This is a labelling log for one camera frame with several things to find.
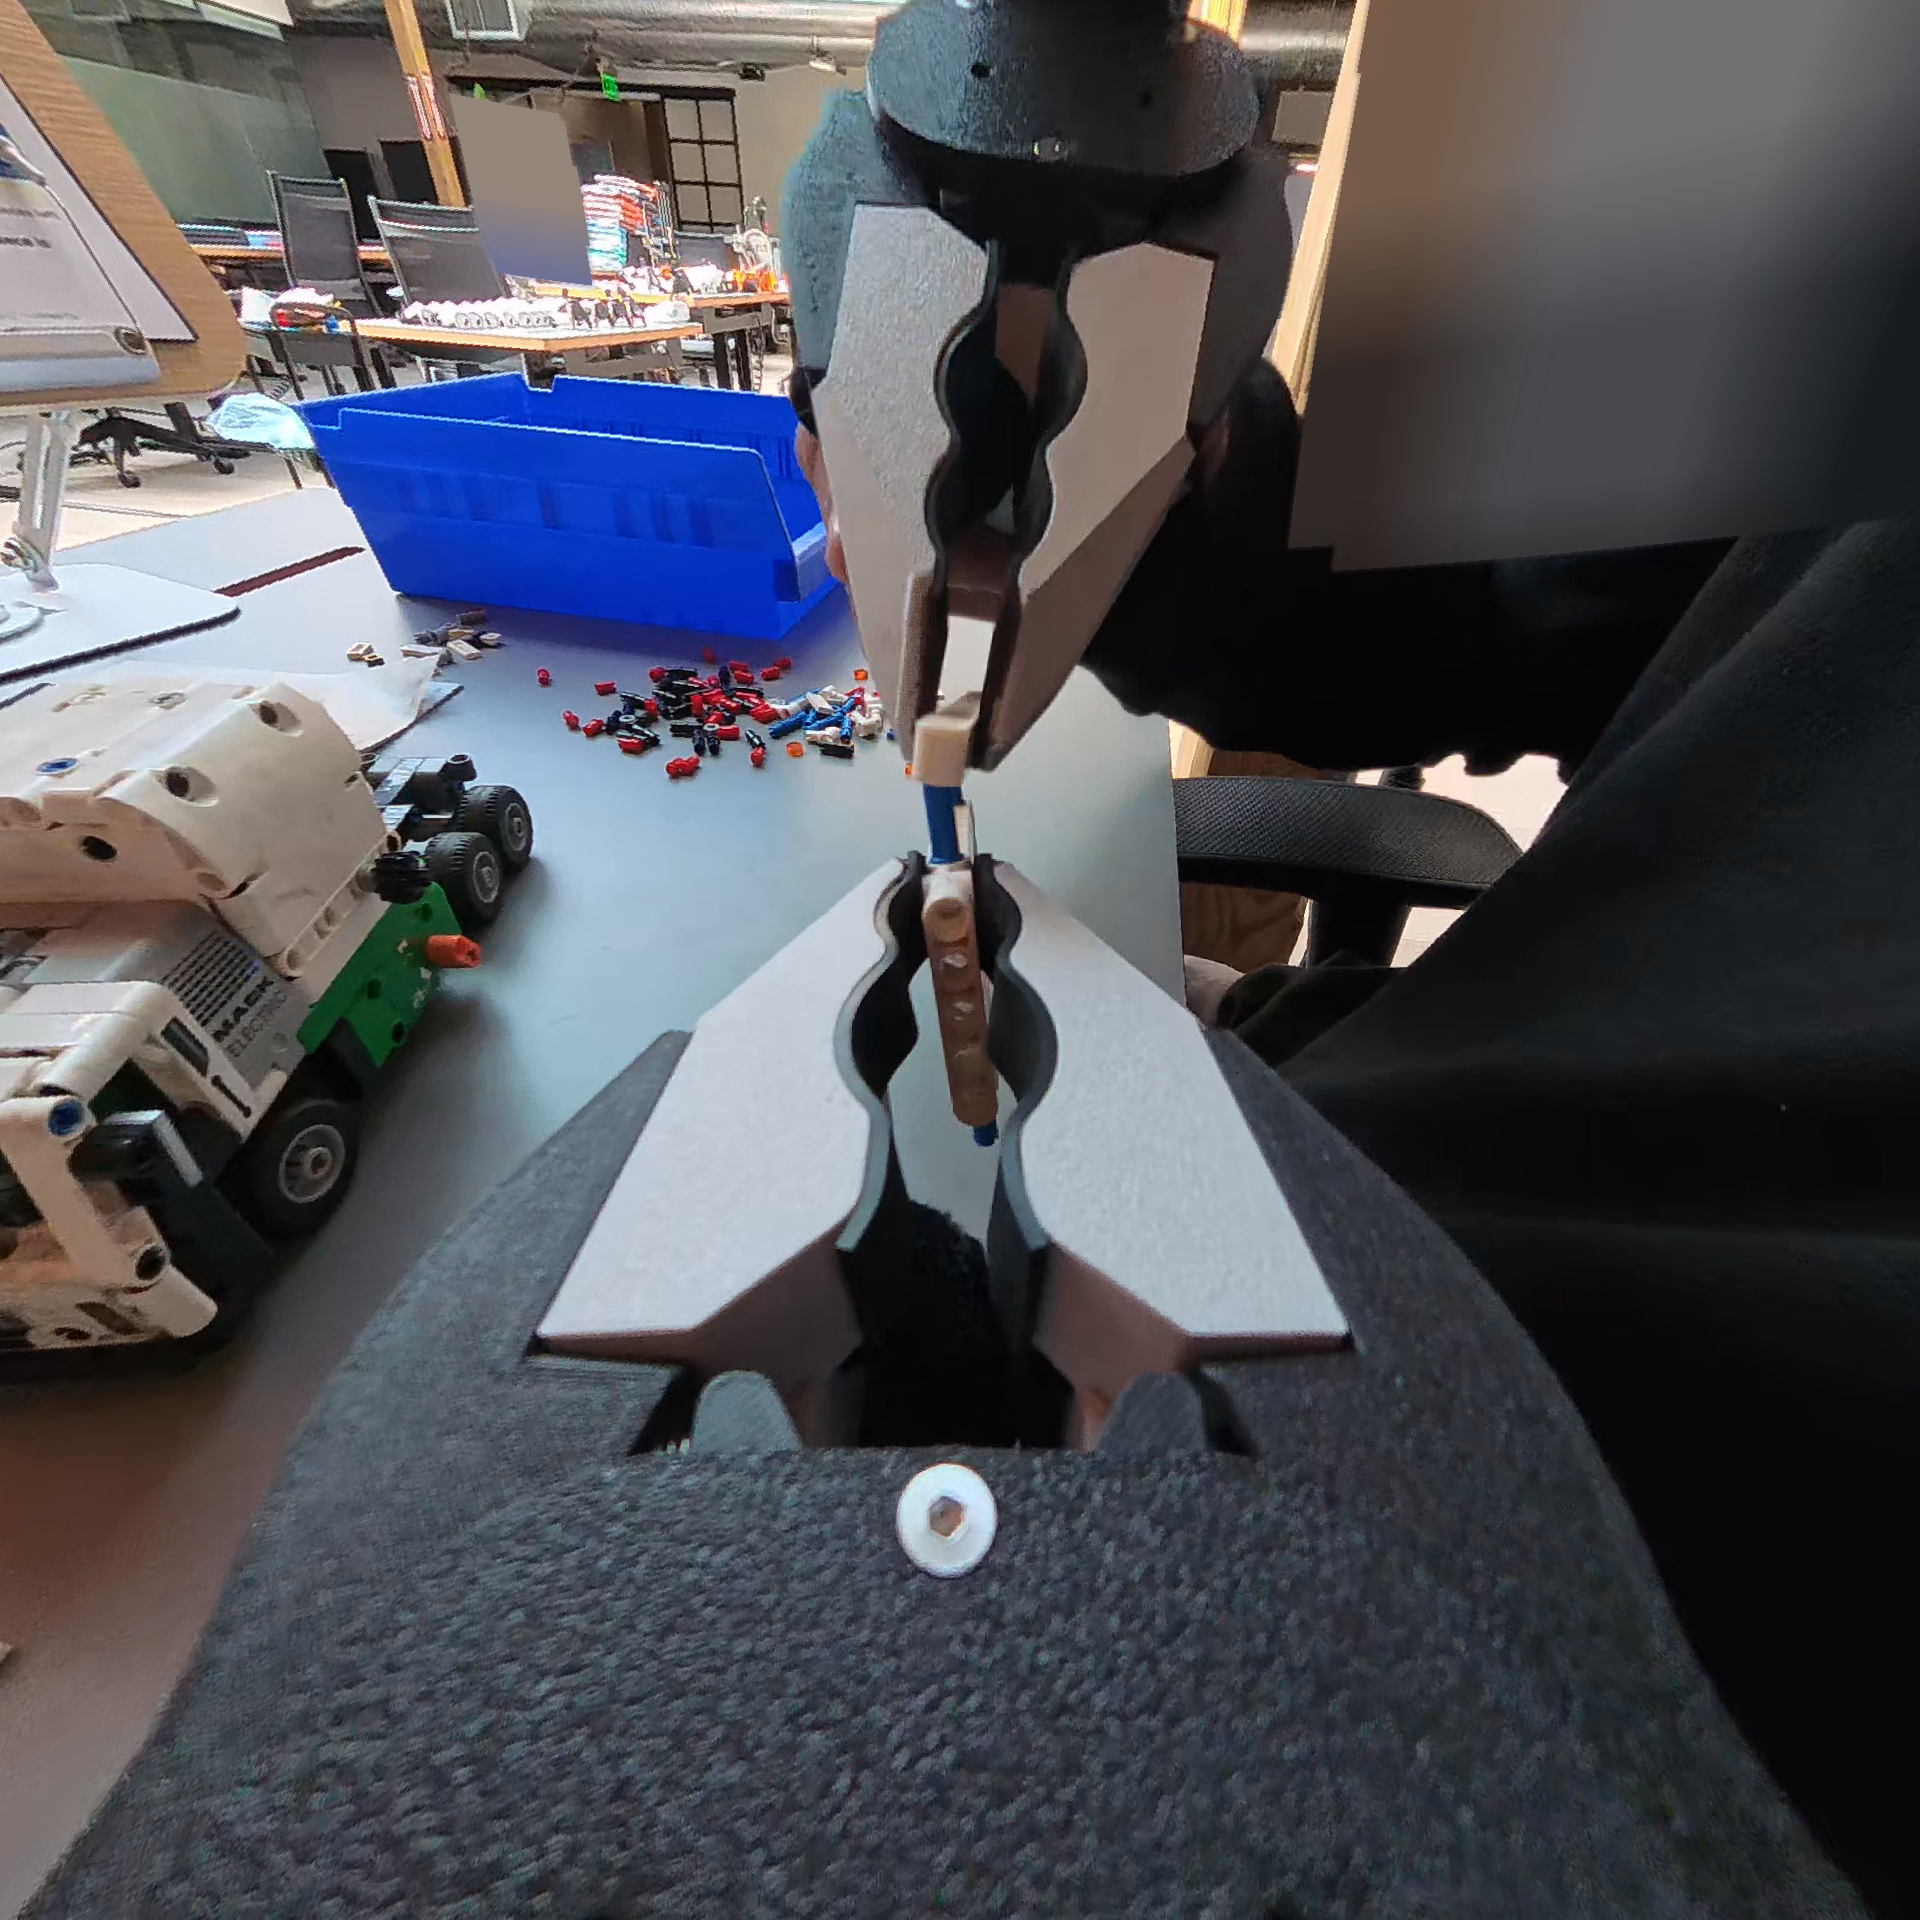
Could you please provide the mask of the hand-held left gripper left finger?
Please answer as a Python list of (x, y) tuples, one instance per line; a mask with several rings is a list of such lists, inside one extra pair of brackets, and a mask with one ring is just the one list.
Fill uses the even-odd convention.
[(848, 1364), (898, 1317), (890, 1086), (919, 1039), (924, 857), (886, 862), (691, 1030), (538, 1345), (766, 1380), (807, 1444), (858, 1435)]

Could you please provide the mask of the person's right hand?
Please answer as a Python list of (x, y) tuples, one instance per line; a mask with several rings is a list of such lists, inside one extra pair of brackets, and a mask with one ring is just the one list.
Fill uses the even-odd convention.
[(830, 575), (834, 575), (834, 580), (839, 586), (846, 588), (848, 602), (852, 604), (846, 542), (843, 542), (843, 533), (841, 533), (841, 518), (839, 518), (839, 513), (838, 513), (838, 505), (834, 505), (834, 498), (833, 498), (833, 479), (830, 479), (830, 469), (828, 469), (828, 460), (826, 460), (826, 447), (824, 447), (818, 434), (812, 429), (812, 426), (807, 420), (803, 420), (801, 427), (798, 427), (795, 452), (798, 452), (798, 462), (804, 471), (807, 485), (815, 491), (815, 495), (818, 500), (818, 507), (824, 513), (824, 539), (826, 539), (824, 557), (826, 557), (828, 571), (830, 571)]

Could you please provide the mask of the black office chair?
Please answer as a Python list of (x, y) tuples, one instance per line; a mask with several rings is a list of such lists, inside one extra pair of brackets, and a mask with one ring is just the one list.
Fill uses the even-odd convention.
[(358, 319), (378, 319), (369, 289), (352, 196), (342, 178), (271, 174), (287, 289), (327, 298)]
[(510, 292), (486, 249), (471, 209), (393, 199), (371, 199), (369, 209), (388, 254), (403, 309), (494, 302)]
[(1473, 905), (1520, 859), (1486, 812), (1414, 783), (1275, 774), (1177, 779), (1174, 831), (1182, 882), (1302, 897), (1308, 964), (1340, 956), (1388, 970), (1416, 908)]

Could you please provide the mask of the white and green lego truck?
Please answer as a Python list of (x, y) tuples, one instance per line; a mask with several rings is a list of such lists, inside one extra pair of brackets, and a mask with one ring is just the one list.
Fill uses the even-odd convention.
[(379, 761), (287, 678), (12, 691), (6, 1377), (222, 1345), (535, 846), (519, 789)]

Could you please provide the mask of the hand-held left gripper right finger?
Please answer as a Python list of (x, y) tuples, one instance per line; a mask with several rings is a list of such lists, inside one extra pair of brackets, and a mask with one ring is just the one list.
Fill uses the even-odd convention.
[(999, 1133), (990, 1278), (1064, 1439), (1145, 1377), (1343, 1353), (1352, 1323), (1214, 1036), (1003, 859), (977, 862)]

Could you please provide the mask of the wooden workbench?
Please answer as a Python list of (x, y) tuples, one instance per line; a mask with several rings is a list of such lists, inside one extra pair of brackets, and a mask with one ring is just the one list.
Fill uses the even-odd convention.
[(535, 388), (552, 388), (559, 378), (665, 380), (678, 385), (688, 370), (686, 346), (705, 340), (705, 326), (534, 326), (479, 325), (474, 315), (451, 325), (426, 319), (358, 319), (355, 337), (367, 346), (391, 348), (418, 363), (518, 370)]

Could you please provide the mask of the blue plastic bin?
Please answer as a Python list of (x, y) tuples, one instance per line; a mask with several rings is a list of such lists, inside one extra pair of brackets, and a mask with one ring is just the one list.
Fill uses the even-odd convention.
[(479, 374), (302, 419), (399, 595), (745, 641), (843, 595), (782, 396)]

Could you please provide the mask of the white lego beam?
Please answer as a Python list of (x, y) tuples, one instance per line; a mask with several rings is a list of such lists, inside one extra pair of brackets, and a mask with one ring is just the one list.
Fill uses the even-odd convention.
[(926, 786), (961, 786), (993, 757), (1001, 685), (1019, 633), (1019, 555), (1014, 535), (977, 523), (944, 555), (919, 620), (919, 695), (913, 773)]

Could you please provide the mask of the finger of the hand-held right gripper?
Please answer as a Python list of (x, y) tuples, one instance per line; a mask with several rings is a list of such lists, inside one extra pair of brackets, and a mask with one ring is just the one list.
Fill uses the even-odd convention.
[(943, 487), (958, 460), (944, 396), (980, 318), (990, 254), (934, 209), (856, 209), (830, 366), (826, 467), (871, 678), (913, 754), (947, 641)]
[(1046, 516), (994, 633), (986, 771), (1064, 691), (1182, 487), (1211, 279), (1211, 258), (1160, 244), (1086, 257), (1066, 279), (1057, 337), (1078, 380), (1043, 439)]

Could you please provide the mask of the tan and brown lego pieces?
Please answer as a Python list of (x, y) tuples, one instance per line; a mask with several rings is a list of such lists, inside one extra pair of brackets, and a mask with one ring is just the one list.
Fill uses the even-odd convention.
[(391, 665), (393, 660), (466, 665), (503, 649), (503, 644), (503, 633), (490, 625), (486, 611), (468, 611), (466, 617), (444, 621), (430, 630), (418, 630), (400, 644), (359, 641), (346, 649), (346, 659), (352, 665), (367, 667)]

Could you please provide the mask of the white lego beam assembly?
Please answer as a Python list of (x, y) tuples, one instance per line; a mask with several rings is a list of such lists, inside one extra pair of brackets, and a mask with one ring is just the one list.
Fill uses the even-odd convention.
[(924, 783), (929, 865), (921, 934), (944, 1052), (952, 1110), (977, 1146), (996, 1146), (999, 1079), (990, 1053), (990, 993), (977, 933), (977, 887), (961, 786)]

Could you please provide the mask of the stack of colourful boxes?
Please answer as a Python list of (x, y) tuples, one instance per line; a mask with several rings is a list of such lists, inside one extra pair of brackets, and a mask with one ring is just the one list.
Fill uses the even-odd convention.
[(602, 174), (583, 181), (582, 194), (594, 276), (675, 267), (679, 235), (670, 182)]

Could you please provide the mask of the pile of red black pins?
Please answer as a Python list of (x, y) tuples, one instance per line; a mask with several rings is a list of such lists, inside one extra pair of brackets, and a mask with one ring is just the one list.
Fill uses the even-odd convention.
[(719, 761), (762, 773), (784, 761), (856, 761), (898, 743), (894, 716), (863, 665), (812, 678), (794, 655), (650, 660), (628, 678), (588, 678), (543, 665), (535, 685), (559, 700), (567, 735), (624, 761), (654, 761), (668, 782)]

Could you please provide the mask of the wooden sign on white stand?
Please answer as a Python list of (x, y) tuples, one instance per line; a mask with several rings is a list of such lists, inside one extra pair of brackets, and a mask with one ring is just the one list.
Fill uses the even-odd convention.
[(202, 633), (217, 591), (118, 564), (63, 564), (82, 415), (207, 398), (244, 362), (226, 294), (33, 13), (2, 4), (2, 419), (22, 426), (6, 535), (2, 667), (24, 682)]

